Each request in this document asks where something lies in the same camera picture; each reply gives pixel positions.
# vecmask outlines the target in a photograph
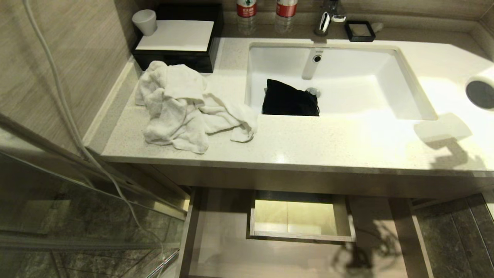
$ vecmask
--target undermount sink basin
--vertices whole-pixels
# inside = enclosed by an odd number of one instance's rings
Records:
[[[315,55],[321,56],[319,62],[314,62]],[[267,79],[303,91],[319,89],[321,116],[437,119],[418,80],[394,49],[253,46],[246,104],[259,114]]]

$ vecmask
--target white quartz countertop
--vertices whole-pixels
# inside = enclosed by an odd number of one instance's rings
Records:
[[[457,36],[459,44],[479,50],[468,34],[448,34]],[[261,44],[312,46],[313,42],[222,38],[214,73],[207,76],[220,97],[244,102],[249,47]],[[435,109],[438,128],[426,125],[427,134],[417,134],[424,130],[416,128],[423,121],[260,115],[252,141],[232,142],[231,131],[221,132],[209,136],[209,149],[199,155],[171,145],[147,144],[142,131],[149,115],[145,107],[134,105],[132,93],[100,154],[107,161],[129,163],[490,176],[494,170],[494,112],[472,104],[465,87],[472,78],[494,80],[491,61],[451,44],[328,40],[327,46],[398,48]]]

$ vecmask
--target white cup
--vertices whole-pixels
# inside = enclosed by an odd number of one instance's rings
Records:
[[[132,22],[145,36],[152,35],[158,28],[153,10],[140,10],[132,16]]]

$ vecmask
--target white cable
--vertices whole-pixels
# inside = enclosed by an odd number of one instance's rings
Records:
[[[130,209],[130,212],[131,212],[137,226],[140,229],[142,229],[143,231],[147,232],[149,235],[151,235],[152,239],[156,240],[156,242],[158,242],[160,244],[161,258],[162,258],[162,260],[164,260],[165,259],[164,258],[165,247],[164,247],[161,239],[155,233],[153,233],[153,232],[145,229],[143,226],[141,226],[141,224],[140,224],[139,220],[137,219],[137,216],[134,212],[134,208],[132,207],[131,203],[127,200],[125,195],[122,193],[122,190],[120,189],[120,186],[117,183],[117,181],[115,180],[115,178],[112,176],[112,174],[110,174],[108,171],[106,171],[105,168],[103,168],[103,166],[101,166],[101,164],[99,164],[98,161],[96,161],[96,159],[91,155],[91,153],[84,146],[84,143],[82,142],[81,135],[79,134],[79,131],[77,130],[77,126],[76,126],[74,119],[72,117],[72,113],[70,112],[70,108],[67,105],[65,95],[63,94],[62,86],[60,85],[60,78],[59,78],[57,69],[55,67],[55,62],[53,61],[53,56],[51,55],[50,49],[48,48],[48,45],[46,44],[46,41],[45,41],[43,35],[41,34],[41,31],[38,28],[38,25],[36,24],[36,21],[35,21],[34,16],[33,16],[33,12],[31,11],[31,7],[29,6],[29,0],[22,0],[22,3],[24,4],[24,7],[26,9],[26,13],[28,15],[29,22],[31,23],[31,26],[34,29],[36,36],[40,40],[41,46],[43,46],[43,50],[46,53],[46,57],[48,58],[48,62],[50,63],[50,68],[53,72],[53,77],[55,79],[55,85],[57,88],[58,98],[60,100],[60,103],[62,104],[62,110],[63,110],[62,115],[64,117],[64,120],[67,122],[67,125],[69,126],[70,133],[71,133],[72,137],[74,138],[76,145],[82,151],[84,156],[86,156],[87,159],[92,164],[94,164],[94,166],[96,166],[103,174],[105,174],[113,182],[113,184],[115,185],[115,188],[117,189],[117,192],[120,195],[120,198],[122,198],[122,200],[127,204],[128,208]]]

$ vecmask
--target crumpled towel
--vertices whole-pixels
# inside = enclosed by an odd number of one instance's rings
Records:
[[[186,65],[151,62],[139,79],[135,104],[149,111],[144,138],[152,144],[205,153],[207,134],[233,128],[230,140],[247,142],[257,130],[250,107],[221,100],[209,91],[204,76]]]

